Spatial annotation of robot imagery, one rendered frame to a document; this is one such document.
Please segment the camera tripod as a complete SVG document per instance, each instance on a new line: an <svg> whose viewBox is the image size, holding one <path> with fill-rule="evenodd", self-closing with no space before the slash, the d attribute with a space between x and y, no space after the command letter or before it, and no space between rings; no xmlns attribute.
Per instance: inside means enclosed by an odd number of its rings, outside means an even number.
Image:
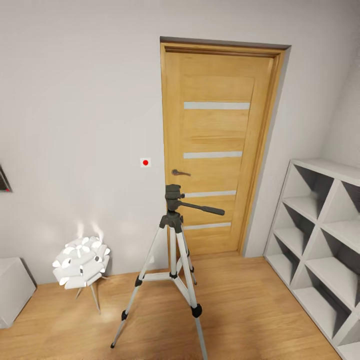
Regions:
<svg viewBox="0 0 360 360"><path fill-rule="evenodd" d="M123 326L123 323L125 319L127 319L128 312L130 310L131 304L135 298L135 295L138 291L139 286L142 284L143 281L156 281L156 280L172 280L174 281L175 285L178 287L179 291L183 294L184 298L188 302L192 315L196 322L196 327L198 331L198 337L200 340L200 346L201 351L203 355L203 360L208 360L207 351L205 347L204 337L202 333L201 323L200 323L200 317L202 315L202 307L200 304L197 304L194 287L192 283L192 277L194 284L197 285L195 276L194 276L194 267L192 266L191 260L190 260L190 250L187 247L186 238L184 235L184 231L182 228L182 223L184 222L183 215L180 214L180 212L176 212L179 206L185 206L190 208L196 208L203 210L208 213L213 213L217 215L224 216L225 210L214 208L214 207L208 207L208 206L200 206L195 205L187 202L182 202L181 198L185 198L185 193L180 193L180 184L171 184L166 185L165 190L165 199L166 199L166 207L167 207L167 213L164 215L160 221L159 228L157 230L157 233L155 235L154 241L151 245L151 248L148 252L147 257L145 258L145 263L143 265L143 268L140 272L140 274L137 276L135 281L135 288L132 293L132 296L129 300L129 304L121 314L122 322L120 324L120 327L118 329L118 332L115 336L114 342L110 345L111 349L114 349L115 342L117 340L117 337L120 333L120 330ZM171 272L161 272L161 273L150 273L145 274L146 269L150 263L150 260L152 258L152 255L155 251L156 245L159 241L159 238L162 234L163 229L165 228L165 225L169 225L170 228L170 248L171 248ZM176 264L176 238L178 241L178 246L180 250L180 258ZM185 279L187 283L187 287L184 285L182 280L179 278L178 274L183 266ZM191 272L191 273L190 273ZM191 277L192 274L192 277Z"/></svg>

